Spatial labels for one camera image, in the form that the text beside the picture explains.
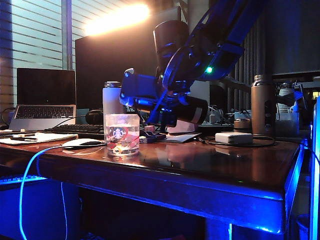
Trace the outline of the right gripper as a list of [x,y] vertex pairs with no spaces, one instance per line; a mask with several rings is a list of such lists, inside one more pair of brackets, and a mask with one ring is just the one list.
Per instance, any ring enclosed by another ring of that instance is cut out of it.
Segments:
[[[167,64],[163,74],[162,86],[170,95],[188,94],[191,85],[203,72],[201,55],[194,46],[179,48]],[[175,127],[177,114],[174,108],[179,105],[177,97],[165,96],[156,108],[159,99],[148,99],[149,125]]]

